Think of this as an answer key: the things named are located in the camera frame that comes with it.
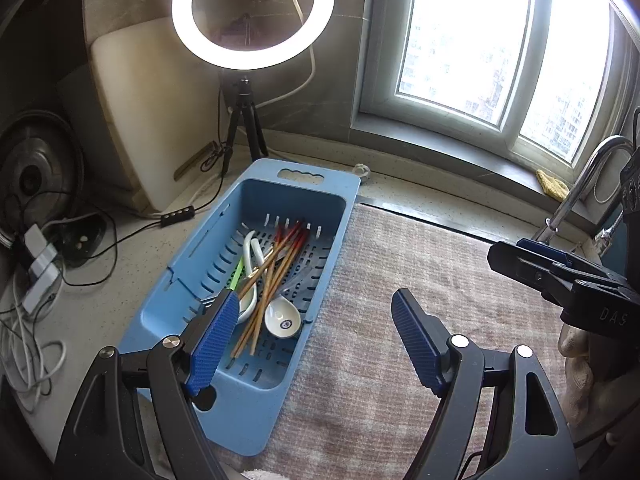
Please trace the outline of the white gloved right hand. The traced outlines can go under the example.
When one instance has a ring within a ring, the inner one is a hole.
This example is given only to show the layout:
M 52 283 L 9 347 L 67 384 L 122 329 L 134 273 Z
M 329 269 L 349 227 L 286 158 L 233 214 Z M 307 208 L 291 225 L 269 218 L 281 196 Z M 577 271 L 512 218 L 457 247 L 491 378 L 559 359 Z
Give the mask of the white gloved right hand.
M 603 422 L 613 414 L 612 380 L 614 341 L 564 324 L 558 350 L 565 358 L 566 391 L 561 406 L 573 430 Z

